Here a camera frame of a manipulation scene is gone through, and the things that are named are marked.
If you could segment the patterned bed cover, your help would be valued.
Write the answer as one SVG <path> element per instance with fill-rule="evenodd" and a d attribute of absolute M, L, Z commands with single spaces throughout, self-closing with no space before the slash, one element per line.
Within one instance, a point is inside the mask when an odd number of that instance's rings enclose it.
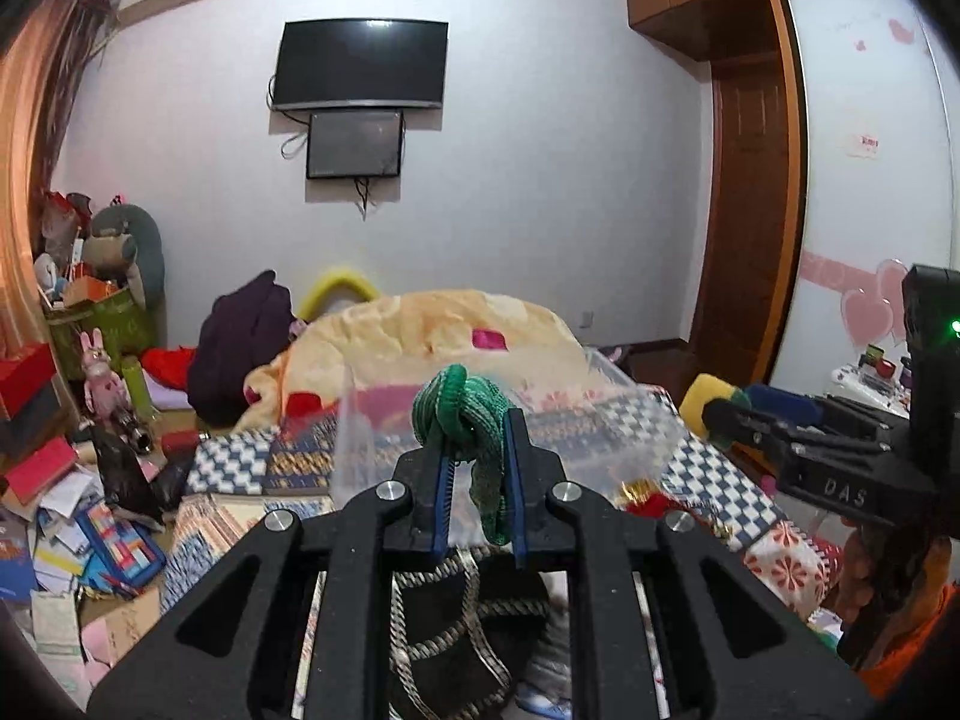
<path fill-rule="evenodd" d="M 335 511 L 337 408 L 308 397 L 275 426 L 210 437 L 197 445 L 164 569 L 161 601 L 176 605 L 267 512 L 311 518 Z M 678 500 L 692 505 L 729 550 L 789 610 L 811 616 L 835 583 L 838 557 L 822 550 L 713 445 L 688 431 Z M 457 488 L 449 551 L 490 546 L 466 488 Z M 551 615 L 508 705 L 496 718 L 566 718 L 573 712 L 568 590 L 563 574 L 539 574 Z"/>

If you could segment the small wall monitor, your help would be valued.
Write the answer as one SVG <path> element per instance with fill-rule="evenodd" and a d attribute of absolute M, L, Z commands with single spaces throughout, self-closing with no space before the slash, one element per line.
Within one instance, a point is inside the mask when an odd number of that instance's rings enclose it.
<path fill-rule="evenodd" d="M 309 115 L 306 179 L 400 176 L 404 115 L 400 110 L 320 110 Z"/>

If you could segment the clear plastic storage box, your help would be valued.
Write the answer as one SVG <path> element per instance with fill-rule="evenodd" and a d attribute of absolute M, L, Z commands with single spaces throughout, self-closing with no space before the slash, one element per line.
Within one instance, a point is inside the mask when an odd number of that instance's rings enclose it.
<path fill-rule="evenodd" d="M 688 431 L 662 388 L 631 382 L 594 349 L 524 346 L 460 362 L 523 410 L 530 442 L 555 452 L 574 481 L 617 504 L 643 481 L 669 496 L 682 494 Z M 388 478 L 398 456 L 415 449 L 413 400 L 443 367 L 438 359 L 348 362 L 337 408 L 335 502 Z"/>

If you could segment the black bag with chain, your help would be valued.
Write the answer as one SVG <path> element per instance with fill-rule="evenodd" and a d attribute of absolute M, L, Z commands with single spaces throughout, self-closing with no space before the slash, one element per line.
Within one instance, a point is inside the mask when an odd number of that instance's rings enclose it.
<path fill-rule="evenodd" d="M 490 546 L 454 548 L 431 571 L 394 574 L 387 715 L 500 717 L 550 615 L 542 577 Z"/>

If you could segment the white sliding wardrobe door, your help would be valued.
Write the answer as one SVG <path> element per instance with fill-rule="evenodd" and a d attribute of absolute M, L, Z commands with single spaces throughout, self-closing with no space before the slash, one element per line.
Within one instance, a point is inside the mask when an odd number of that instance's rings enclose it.
<path fill-rule="evenodd" d="M 958 68 L 913 0 L 782 0 L 805 119 L 804 224 L 771 382 L 820 394 L 907 351 L 901 280 L 958 262 Z"/>

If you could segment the red box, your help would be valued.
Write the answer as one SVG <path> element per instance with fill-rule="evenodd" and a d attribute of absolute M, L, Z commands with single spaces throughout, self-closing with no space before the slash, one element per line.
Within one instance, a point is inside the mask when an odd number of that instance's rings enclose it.
<path fill-rule="evenodd" d="M 0 359 L 0 413 L 10 421 L 43 390 L 57 372 L 47 343 L 23 346 L 16 355 Z"/>

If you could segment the green storage box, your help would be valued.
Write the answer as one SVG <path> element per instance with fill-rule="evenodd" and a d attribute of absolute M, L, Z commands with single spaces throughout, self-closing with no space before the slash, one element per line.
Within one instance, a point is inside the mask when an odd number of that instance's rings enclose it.
<path fill-rule="evenodd" d="M 83 332 L 99 330 L 103 344 L 119 371 L 124 356 L 140 356 L 158 341 L 153 314 L 142 307 L 127 288 L 98 302 L 83 302 L 70 309 L 53 309 L 46 314 L 60 372 L 67 380 L 82 380 Z"/>

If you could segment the dark purple clothing pile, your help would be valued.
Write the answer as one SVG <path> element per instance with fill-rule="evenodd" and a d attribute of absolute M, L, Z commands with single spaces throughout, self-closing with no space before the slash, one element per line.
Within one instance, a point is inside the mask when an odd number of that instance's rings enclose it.
<path fill-rule="evenodd" d="M 187 369 L 187 399 L 200 421 L 229 427 L 249 406 L 244 381 L 290 344 L 290 291 L 265 270 L 213 302 Z"/>

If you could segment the colourful pencil case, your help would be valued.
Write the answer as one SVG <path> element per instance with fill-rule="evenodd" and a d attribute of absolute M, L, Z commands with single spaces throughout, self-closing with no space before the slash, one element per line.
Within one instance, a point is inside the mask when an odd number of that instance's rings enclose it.
<path fill-rule="evenodd" d="M 78 512 L 75 523 L 93 553 L 82 573 L 82 582 L 92 589 L 138 592 L 166 566 L 166 554 L 145 528 L 117 520 L 104 502 Z"/>

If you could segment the black wall television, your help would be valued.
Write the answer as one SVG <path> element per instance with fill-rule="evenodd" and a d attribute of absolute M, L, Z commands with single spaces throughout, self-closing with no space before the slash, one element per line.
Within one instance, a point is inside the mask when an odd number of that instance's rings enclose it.
<path fill-rule="evenodd" d="M 278 48 L 274 108 L 439 107 L 448 44 L 446 21 L 290 21 Z"/>

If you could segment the pink rabbit figurine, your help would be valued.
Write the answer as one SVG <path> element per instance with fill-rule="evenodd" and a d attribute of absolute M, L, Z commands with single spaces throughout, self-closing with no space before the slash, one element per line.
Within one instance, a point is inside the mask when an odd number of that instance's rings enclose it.
<path fill-rule="evenodd" d="M 108 422 L 117 413 L 130 410 L 127 385 L 112 369 L 112 359 L 99 328 L 80 333 L 80 341 L 86 408 L 98 421 Z"/>

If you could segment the green knitted cloth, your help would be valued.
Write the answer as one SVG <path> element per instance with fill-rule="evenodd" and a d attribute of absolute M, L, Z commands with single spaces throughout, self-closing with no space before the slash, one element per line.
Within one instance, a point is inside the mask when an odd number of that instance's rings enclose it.
<path fill-rule="evenodd" d="M 503 491 L 505 421 L 511 400 L 488 377 L 449 364 L 425 383 L 412 405 L 412 427 L 421 445 L 434 429 L 451 447 L 455 465 L 470 465 L 470 500 L 480 515 L 483 536 L 493 546 L 511 539 Z"/>

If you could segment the orange fleece blanket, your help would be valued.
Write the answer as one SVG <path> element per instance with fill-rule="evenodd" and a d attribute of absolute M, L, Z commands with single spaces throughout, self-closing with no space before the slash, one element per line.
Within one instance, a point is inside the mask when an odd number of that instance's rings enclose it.
<path fill-rule="evenodd" d="M 565 322 L 532 302 L 475 289 L 423 291 L 352 305 L 309 323 L 265 366 L 247 374 L 252 398 L 240 431 L 275 426 L 293 394 L 325 405 L 359 390 L 413 385 L 453 362 L 494 379 L 542 411 L 604 385 Z"/>

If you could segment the yellow green sponge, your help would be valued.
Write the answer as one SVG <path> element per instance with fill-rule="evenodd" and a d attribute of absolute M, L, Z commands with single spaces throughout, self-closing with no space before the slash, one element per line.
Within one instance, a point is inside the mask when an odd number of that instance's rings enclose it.
<path fill-rule="evenodd" d="M 703 411 L 713 400 L 732 401 L 739 406 L 750 408 L 750 398 L 742 388 L 718 379 L 711 374 L 701 372 L 690 383 L 690 387 L 683 395 L 682 403 L 679 406 L 679 415 L 685 422 L 690 433 L 695 434 L 701 440 L 709 439 L 709 429 L 704 424 Z"/>

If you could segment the wooden wardrobe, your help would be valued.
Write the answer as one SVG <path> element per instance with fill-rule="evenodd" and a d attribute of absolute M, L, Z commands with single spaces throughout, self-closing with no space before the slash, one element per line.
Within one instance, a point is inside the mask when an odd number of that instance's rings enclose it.
<path fill-rule="evenodd" d="M 804 202 L 800 81 L 781 0 L 626 0 L 628 23 L 708 64 L 713 159 L 690 346 L 736 385 L 773 369 L 796 282 Z"/>

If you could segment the orange curtain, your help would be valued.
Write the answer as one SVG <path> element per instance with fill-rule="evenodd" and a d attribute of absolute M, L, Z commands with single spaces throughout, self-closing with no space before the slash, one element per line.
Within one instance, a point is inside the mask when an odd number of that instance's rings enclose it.
<path fill-rule="evenodd" d="M 46 343 L 32 260 L 31 200 L 53 60 L 80 0 L 43 0 L 2 57 L 2 355 Z"/>

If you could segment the grey plush toy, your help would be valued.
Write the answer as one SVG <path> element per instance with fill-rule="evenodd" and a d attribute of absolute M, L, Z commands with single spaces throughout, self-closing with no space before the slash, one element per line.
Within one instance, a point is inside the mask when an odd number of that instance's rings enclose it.
<path fill-rule="evenodd" d="M 83 262 L 101 281 L 128 289 L 143 309 L 164 299 L 163 243 L 148 211 L 130 203 L 109 205 L 91 218 Z"/>

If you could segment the yellow curved cushion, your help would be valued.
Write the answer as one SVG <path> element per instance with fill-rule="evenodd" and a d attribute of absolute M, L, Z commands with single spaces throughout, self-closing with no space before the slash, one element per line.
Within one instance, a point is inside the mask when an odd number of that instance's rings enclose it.
<path fill-rule="evenodd" d="M 305 322 L 312 322 L 322 316 L 334 302 L 370 302 L 379 298 L 381 293 L 374 284 L 354 268 L 332 266 L 320 273 L 317 281 L 304 294 L 296 309 L 296 315 Z"/>

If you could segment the red pouch with gold handle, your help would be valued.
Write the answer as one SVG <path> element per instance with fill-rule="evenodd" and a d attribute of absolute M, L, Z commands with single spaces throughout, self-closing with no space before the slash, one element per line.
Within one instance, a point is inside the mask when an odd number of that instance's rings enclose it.
<path fill-rule="evenodd" d="M 671 496 L 656 481 L 647 478 L 620 484 L 619 492 L 615 494 L 615 505 L 620 511 L 654 520 L 665 517 L 669 512 L 686 512 L 693 517 L 698 516 L 692 505 Z"/>

